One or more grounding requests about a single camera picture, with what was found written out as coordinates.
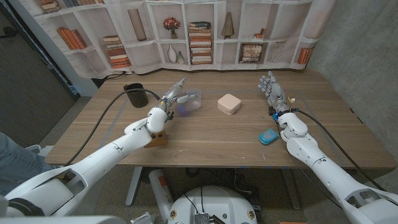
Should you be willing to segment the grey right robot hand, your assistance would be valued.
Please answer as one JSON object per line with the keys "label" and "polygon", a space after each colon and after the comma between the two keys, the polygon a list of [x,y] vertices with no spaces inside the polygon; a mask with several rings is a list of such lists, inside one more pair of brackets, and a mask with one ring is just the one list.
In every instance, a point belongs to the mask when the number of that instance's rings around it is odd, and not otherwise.
{"label": "grey right robot hand", "polygon": [[260,84],[257,86],[267,98],[270,108],[270,114],[281,116],[284,113],[291,112],[292,109],[287,104],[288,99],[277,82],[272,71],[268,71],[267,76],[263,75],[260,78]]}

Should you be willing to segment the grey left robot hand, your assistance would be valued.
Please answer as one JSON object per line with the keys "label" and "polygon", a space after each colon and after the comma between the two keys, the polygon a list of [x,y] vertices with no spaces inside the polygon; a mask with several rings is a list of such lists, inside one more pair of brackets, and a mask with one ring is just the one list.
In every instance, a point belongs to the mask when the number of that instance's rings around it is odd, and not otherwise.
{"label": "grey left robot hand", "polygon": [[166,115],[170,113],[170,109],[174,103],[185,103],[188,100],[192,100],[194,98],[198,98],[199,94],[182,94],[182,89],[187,81],[187,77],[181,79],[177,83],[173,84],[172,87],[166,92],[163,97],[159,100],[160,103],[157,105],[158,108],[161,108],[165,111]]}

